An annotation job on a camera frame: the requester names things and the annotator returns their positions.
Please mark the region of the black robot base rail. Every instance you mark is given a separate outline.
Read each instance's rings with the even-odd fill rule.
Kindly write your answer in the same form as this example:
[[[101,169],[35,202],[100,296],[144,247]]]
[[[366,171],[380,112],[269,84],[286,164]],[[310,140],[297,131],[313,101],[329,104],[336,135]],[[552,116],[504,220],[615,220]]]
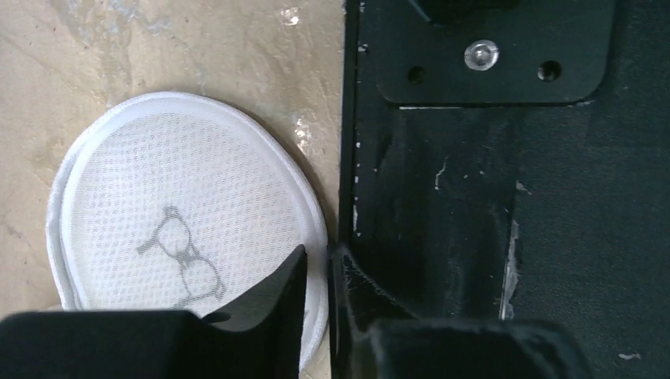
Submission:
[[[668,377],[668,2],[344,10],[335,247],[416,317],[556,323],[590,378]]]

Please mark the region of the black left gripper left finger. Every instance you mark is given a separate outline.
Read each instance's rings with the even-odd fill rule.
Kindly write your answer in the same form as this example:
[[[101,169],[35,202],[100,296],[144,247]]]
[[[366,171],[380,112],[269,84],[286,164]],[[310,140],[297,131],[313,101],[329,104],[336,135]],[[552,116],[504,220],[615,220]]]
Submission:
[[[296,378],[307,254],[218,310],[41,311],[1,323],[4,378]]]

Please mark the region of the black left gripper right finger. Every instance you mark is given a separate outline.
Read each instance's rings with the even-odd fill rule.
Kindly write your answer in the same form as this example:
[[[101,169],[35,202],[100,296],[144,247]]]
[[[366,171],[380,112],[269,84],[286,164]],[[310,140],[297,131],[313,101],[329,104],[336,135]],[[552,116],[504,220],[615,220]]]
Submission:
[[[334,378],[590,378],[575,338],[537,320],[416,317],[358,268],[347,246],[329,259]]]

